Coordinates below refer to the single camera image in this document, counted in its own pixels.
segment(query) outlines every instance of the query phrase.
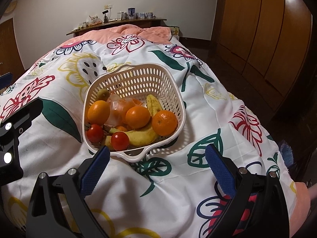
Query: floor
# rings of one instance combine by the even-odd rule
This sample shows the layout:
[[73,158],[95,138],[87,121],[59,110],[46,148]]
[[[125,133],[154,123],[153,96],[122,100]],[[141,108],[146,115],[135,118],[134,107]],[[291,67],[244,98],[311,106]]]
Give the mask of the floor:
[[277,144],[282,140],[286,140],[292,147],[294,161],[297,162],[290,170],[290,175],[294,180],[307,181],[314,178],[312,175],[316,174],[317,176],[317,171],[314,170],[304,176],[311,152],[317,145],[313,139],[308,140],[307,130],[305,131],[301,128],[302,116],[299,115],[286,120],[275,116],[275,113],[266,104],[261,95],[234,68],[219,58],[215,53],[215,49],[210,48],[209,45],[198,46],[193,44],[191,46],[190,43],[186,43],[184,46],[208,64],[228,92],[244,101],[245,105],[259,118],[262,126],[267,129]]

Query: white plastic basket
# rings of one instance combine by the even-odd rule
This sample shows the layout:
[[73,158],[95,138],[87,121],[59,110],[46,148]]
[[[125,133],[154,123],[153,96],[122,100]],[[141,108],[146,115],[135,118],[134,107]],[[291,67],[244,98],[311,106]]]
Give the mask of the white plastic basket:
[[111,152],[111,156],[121,157],[128,162],[138,162],[152,149],[168,144],[178,137],[185,125],[184,102],[171,73],[163,66],[153,63],[125,64],[116,71],[95,80],[86,94],[82,114],[82,133],[84,142],[88,145],[89,150],[94,153],[98,151],[99,147],[92,144],[86,137],[85,124],[88,123],[88,109],[96,101],[97,92],[102,88],[107,88],[110,92],[116,92],[121,98],[136,98],[141,102],[145,102],[147,95],[153,94],[160,101],[162,108],[173,112],[178,120],[177,129],[171,136],[159,137],[152,144],[142,148]]

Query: white wall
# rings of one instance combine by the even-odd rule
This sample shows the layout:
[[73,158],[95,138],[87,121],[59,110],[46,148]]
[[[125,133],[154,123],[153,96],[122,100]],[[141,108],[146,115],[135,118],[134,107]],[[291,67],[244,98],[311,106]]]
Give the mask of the white wall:
[[15,37],[25,69],[42,55],[71,38],[72,31],[88,15],[103,17],[103,6],[113,4],[111,18],[118,11],[135,7],[137,12],[153,12],[179,26],[184,37],[211,38],[217,0],[18,0],[13,17]]

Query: white floral comforter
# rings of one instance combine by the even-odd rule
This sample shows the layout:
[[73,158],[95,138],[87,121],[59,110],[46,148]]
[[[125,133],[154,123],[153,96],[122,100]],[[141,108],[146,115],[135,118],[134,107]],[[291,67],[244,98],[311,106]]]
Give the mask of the white floral comforter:
[[[81,133],[90,83],[122,64],[149,62],[163,65],[175,78],[186,106],[186,125],[176,140],[139,163],[110,160],[94,193],[86,198],[110,237],[206,237],[229,200],[205,160],[204,149],[210,143],[238,167],[262,175],[275,171],[292,215],[294,182],[276,143],[243,101],[228,93],[209,67],[179,44],[127,35],[104,45],[87,40],[53,50],[0,96],[1,120],[36,97],[44,104],[42,114],[20,137],[24,177],[2,188],[5,211],[16,226],[25,229],[40,172],[64,174],[92,157]],[[250,198],[250,208],[254,200]],[[62,205],[76,230],[65,198]],[[236,232],[244,228],[247,217]]]

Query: kiwi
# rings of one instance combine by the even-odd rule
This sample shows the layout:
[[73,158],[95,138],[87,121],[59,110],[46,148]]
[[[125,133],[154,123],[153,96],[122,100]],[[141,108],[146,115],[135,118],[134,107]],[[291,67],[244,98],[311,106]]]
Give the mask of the kiwi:
[[97,100],[104,100],[107,101],[109,98],[110,93],[107,89],[103,88],[97,92]]

